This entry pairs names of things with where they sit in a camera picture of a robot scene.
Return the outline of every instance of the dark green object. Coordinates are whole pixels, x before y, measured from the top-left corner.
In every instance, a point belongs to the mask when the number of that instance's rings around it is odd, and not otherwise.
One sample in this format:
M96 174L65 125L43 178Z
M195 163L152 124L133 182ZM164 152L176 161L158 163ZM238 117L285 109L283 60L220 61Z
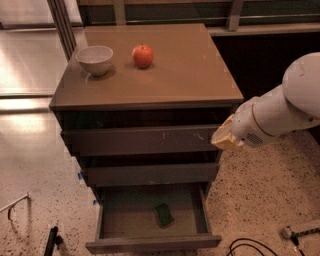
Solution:
M172 217L169 206L165 203L155 207L159 224L162 228L166 228L174 223L175 219Z

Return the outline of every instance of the red fruit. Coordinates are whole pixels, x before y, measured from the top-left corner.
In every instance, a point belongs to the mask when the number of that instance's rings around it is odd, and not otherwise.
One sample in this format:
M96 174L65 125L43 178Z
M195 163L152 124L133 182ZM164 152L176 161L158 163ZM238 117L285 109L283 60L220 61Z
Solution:
M150 46L140 44L134 47L132 51L134 64L138 68L147 68L153 61L153 51Z

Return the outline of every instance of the wire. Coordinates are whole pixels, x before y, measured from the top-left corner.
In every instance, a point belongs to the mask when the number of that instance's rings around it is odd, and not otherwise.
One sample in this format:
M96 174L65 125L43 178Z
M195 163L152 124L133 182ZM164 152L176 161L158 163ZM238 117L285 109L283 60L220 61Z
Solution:
M254 245L251 245L251 244L246 244L246 243L243 243L243 244L240 244L240 245L237 245L236 247L233 248L233 245L238 242L238 241L250 241L250 242L253 242L253 243L257 243L258 245L264 247L265 249L267 249L269 252L271 252L274 256L278 256L271 248L269 248L268 246L264 245L263 243L259 242L259 241L256 241L256 240L253 240L253 239L250 239L250 238L238 238L236 240L234 240L232 242L232 244L230 245L229 247L229 253L227 254L227 256L231 255L231 256L234 256L233 252L236 248L240 247L240 246L249 246L249 247L252 247L254 248L255 250L257 250L260 255L264 255L257 247L255 247Z

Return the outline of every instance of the closed drawer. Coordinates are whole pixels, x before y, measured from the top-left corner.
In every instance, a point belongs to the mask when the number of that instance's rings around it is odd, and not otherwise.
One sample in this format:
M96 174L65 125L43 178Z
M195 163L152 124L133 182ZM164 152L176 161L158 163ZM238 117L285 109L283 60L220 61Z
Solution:
M207 151L215 125L71 130L62 133L75 156Z
M200 184L104 188L92 254L215 247ZM168 205L172 225L161 227L155 207Z
M219 169L219 151L81 158L91 187L212 182Z

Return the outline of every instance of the wooden tabletop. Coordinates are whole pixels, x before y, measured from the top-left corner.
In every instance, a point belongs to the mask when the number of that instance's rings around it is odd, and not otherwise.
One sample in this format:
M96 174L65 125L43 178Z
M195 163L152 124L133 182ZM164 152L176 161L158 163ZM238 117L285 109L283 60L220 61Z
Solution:
M135 67L132 50L148 44L147 69ZM109 46L113 67L95 78L75 60L79 49ZM52 110L171 108L243 100L202 24L86 27L50 104Z

